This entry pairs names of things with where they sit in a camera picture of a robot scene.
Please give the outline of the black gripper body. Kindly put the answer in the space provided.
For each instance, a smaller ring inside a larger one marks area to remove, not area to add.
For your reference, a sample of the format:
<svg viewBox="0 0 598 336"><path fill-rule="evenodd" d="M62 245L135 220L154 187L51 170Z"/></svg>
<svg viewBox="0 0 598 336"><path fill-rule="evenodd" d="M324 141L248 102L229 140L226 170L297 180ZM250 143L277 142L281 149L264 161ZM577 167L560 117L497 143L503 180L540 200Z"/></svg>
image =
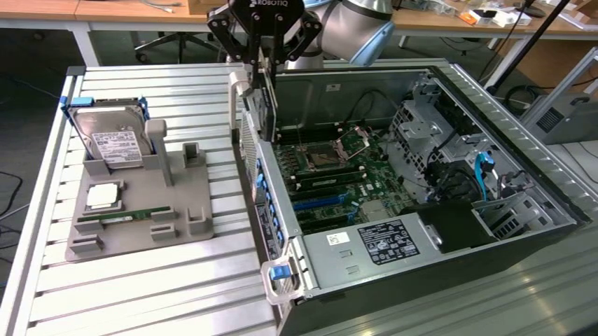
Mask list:
<svg viewBox="0 0 598 336"><path fill-rule="evenodd" d="M250 34L285 34L305 13L305 2L297 0L236 0L229 9Z"/></svg>

